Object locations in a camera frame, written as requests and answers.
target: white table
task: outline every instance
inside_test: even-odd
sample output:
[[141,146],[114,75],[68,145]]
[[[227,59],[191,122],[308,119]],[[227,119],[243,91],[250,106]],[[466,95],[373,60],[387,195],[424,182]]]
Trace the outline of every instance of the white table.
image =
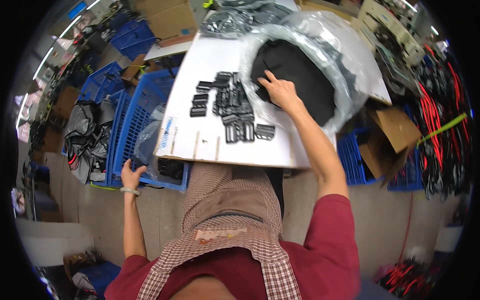
[[159,57],[187,52],[191,45],[192,41],[179,43],[167,47],[160,47],[157,43],[154,43],[148,53],[145,55],[144,60],[151,60]]
[[[298,10],[293,0],[277,2]],[[309,168],[307,154],[296,131],[287,132],[276,126],[275,137],[271,141],[255,139],[252,143],[238,141],[227,144],[222,120],[212,113],[216,89],[209,93],[206,117],[190,117],[198,82],[213,81],[219,71],[238,71],[240,57],[240,40],[196,34],[170,92],[154,155],[252,166]],[[388,97],[384,85],[378,90]],[[255,116],[257,123],[269,124]],[[335,136],[329,138],[336,146]]]

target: ceiling light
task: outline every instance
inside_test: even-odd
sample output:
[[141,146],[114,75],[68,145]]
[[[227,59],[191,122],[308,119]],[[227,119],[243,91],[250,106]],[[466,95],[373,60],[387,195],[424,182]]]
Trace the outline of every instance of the ceiling light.
[[45,54],[45,57],[42,59],[42,62],[40,63],[40,65],[38,66],[38,69],[36,70],[35,72],[35,75],[33,75],[33,78],[32,79],[35,79],[36,76],[38,75],[38,72],[40,72],[40,69],[42,68],[43,64],[45,63],[45,61],[47,60],[47,57],[50,55],[50,52],[52,52],[53,50],[53,47],[50,48],[50,50]]
[[22,117],[22,110],[25,107],[25,102],[27,102],[27,97],[28,97],[28,93],[25,94],[24,98],[22,99],[22,105],[20,105],[20,111],[18,112],[17,123],[15,125],[15,128],[17,129],[18,129],[18,124],[20,124],[20,118]]
[[61,33],[61,35],[59,36],[59,38],[62,38],[65,33],[67,33],[67,31],[73,26],[73,24],[75,24],[75,22],[78,21],[78,19],[80,19],[81,15],[79,15],[78,17],[75,18],[75,20],[73,22],[70,23],[70,25],[68,25],[68,27]]
[[435,29],[435,27],[430,26],[430,28],[432,29],[433,33],[435,33],[436,35],[438,35],[438,31]]
[[412,9],[414,12],[417,12],[417,10],[415,9],[415,7],[413,7],[410,3],[406,2],[405,0],[402,0],[403,3],[405,3],[408,7],[410,7],[410,9]]
[[96,0],[95,2],[93,2],[92,4],[90,4],[89,7],[87,7],[87,10],[91,9],[95,4],[99,3],[100,0]]

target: concrete floor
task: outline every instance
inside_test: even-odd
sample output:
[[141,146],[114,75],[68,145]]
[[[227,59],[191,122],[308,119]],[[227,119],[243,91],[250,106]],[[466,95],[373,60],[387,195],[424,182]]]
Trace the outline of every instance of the concrete floor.
[[[122,265],[123,197],[120,192],[83,186],[70,173],[66,157],[46,154],[53,198],[59,203],[65,222],[79,222],[93,235],[95,246],[113,263]],[[316,202],[316,182],[311,172],[284,180],[284,239],[302,244]],[[411,193],[388,192],[380,184],[350,187],[355,218],[355,239],[360,271],[372,277],[383,264],[395,263],[407,229]],[[144,188],[138,210],[148,258],[155,259],[168,240],[180,236],[184,194],[173,190]],[[446,225],[457,198],[430,201],[422,192],[413,195],[410,230],[404,255],[414,253],[429,261],[440,226]]]

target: clear plastic bag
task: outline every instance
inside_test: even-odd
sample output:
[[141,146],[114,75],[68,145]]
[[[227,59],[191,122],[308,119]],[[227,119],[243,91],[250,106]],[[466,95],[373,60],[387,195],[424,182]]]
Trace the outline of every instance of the clear plastic bag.
[[253,26],[277,24],[293,11],[274,1],[257,1],[252,5],[225,6],[206,19],[200,26],[204,36],[236,39]]
[[163,105],[159,105],[150,115],[152,122],[148,124],[137,136],[133,154],[141,161],[142,164],[147,166],[147,174],[153,179],[157,180],[155,170],[155,157],[153,151],[156,145],[158,132],[162,125],[165,108]]
[[329,129],[330,131],[333,130],[335,133],[340,129],[341,125],[343,125],[344,121],[342,120],[345,119],[344,114],[349,111],[349,108],[352,105],[347,82],[335,61],[327,55],[317,42],[281,25],[268,24],[259,26],[243,38],[242,46],[244,55],[240,59],[240,80],[248,99],[252,103],[255,117],[263,119],[273,125],[285,128],[288,131],[295,129],[291,118],[281,108],[260,99],[256,94],[258,86],[250,79],[253,61],[257,56],[258,49],[266,41],[277,39],[282,39],[293,45],[299,46],[305,55],[307,55],[307,57],[311,59],[320,70],[322,70],[325,77],[334,87],[334,101],[336,105],[335,113],[322,129],[326,131],[326,133]]
[[200,32],[204,36],[236,39],[250,30],[250,19],[253,17],[248,12],[220,9],[200,25]]
[[327,52],[328,48],[333,48],[341,54],[341,63],[354,76],[354,89],[350,92],[352,107],[345,121],[350,119],[383,81],[375,58],[365,43],[345,20],[333,12],[297,12],[286,16],[281,24],[315,39]]
[[375,81],[382,79],[375,59],[357,33],[331,12],[296,12],[281,24],[258,26],[243,37],[240,79],[255,117],[295,130],[282,109],[260,99],[258,86],[250,78],[258,49],[268,40],[282,39],[298,46],[334,87],[334,116],[322,126],[328,136],[333,136],[365,104]]
[[218,6],[230,6],[242,9],[257,9],[264,4],[275,3],[275,0],[216,0]]

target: red t-shirt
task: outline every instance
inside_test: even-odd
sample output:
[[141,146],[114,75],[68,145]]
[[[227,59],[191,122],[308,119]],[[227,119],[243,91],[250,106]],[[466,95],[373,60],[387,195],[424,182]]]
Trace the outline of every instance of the red t-shirt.
[[[350,201],[344,196],[332,194],[317,201],[303,246],[282,240],[280,245],[290,257],[304,300],[351,300],[360,291],[355,226]],[[120,274],[107,287],[105,298],[136,299],[156,262],[139,255],[127,257]],[[234,247],[180,265],[170,274],[158,299],[169,299],[201,275],[220,280],[238,300],[267,298],[260,262],[252,258],[248,249]]]

